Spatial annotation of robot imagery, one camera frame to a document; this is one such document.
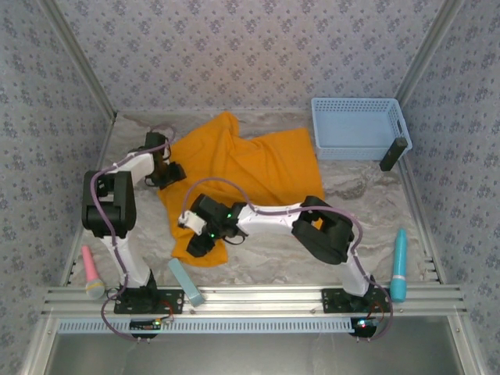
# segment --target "pink microphone toy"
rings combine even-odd
[[[87,285],[85,292],[90,299],[99,299],[104,294],[104,283],[99,278],[92,259],[91,249],[88,246],[81,247],[81,255],[84,257],[85,274],[87,275]]]

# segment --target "plastic basket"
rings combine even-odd
[[[401,108],[393,98],[313,98],[316,153],[322,160],[382,160],[397,137],[412,148]]]

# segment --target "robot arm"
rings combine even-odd
[[[370,284],[361,274],[350,251],[354,239],[352,222],[334,212],[301,211],[300,207],[329,206],[326,202],[309,196],[303,203],[289,206],[254,206],[235,203],[226,207],[206,195],[199,195],[191,210],[179,218],[179,226],[190,228],[195,233],[187,252],[195,257],[210,252],[215,241],[236,236],[278,233],[291,234],[318,260],[335,265],[341,273],[342,287],[354,296],[362,297]],[[321,227],[313,223],[322,220]]]
[[[145,145],[132,152],[164,145],[166,141],[164,135],[149,132],[146,134]],[[180,165],[169,162],[168,157],[164,159],[164,151],[165,149],[162,149],[137,155],[121,167],[101,176],[97,181],[99,202],[116,231],[118,252],[128,273],[128,288],[144,287],[152,279],[149,266],[137,252],[131,251],[128,245],[128,232],[134,228],[137,219],[134,186],[140,180],[146,179],[150,180],[149,186],[164,188],[186,177]],[[97,172],[88,171],[84,176],[82,223],[85,229],[91,230],[107,247],[120,272],[120,283],[123,284],[125,275],[115,257],[109,228],[91,197],[91,178]]]

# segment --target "floral wallpaper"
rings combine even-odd
[[[18,373],[60,282],[107,120],[30,0],[0,2],[0,373]]]
[[[442,0],[56,0],[115,110],[393,97]]]
[[[500,4],[466,0],[404,108],[448,281],[500,373]]]

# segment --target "gray floor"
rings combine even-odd
[[[395,318],[379,341],[348,334],[184,334],[135,344],[112,334],[55,340],[46,375],[463,373],[446,318]]]

